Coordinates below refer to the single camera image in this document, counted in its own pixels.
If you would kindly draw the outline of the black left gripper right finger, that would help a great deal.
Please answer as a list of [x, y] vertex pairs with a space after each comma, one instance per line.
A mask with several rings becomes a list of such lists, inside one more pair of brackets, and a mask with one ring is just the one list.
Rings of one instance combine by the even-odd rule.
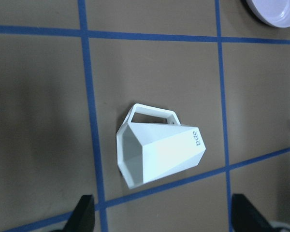
[[279, 232], [244, 194], [232, 195], [232, 228], [235, 232]]

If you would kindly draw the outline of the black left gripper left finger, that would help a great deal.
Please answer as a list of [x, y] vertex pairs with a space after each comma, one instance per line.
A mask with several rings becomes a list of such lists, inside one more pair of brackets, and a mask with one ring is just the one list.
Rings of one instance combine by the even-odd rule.
[[63, 229], [53, 232], [93, 232], [95, 228], [94, 196], [82, 195]]

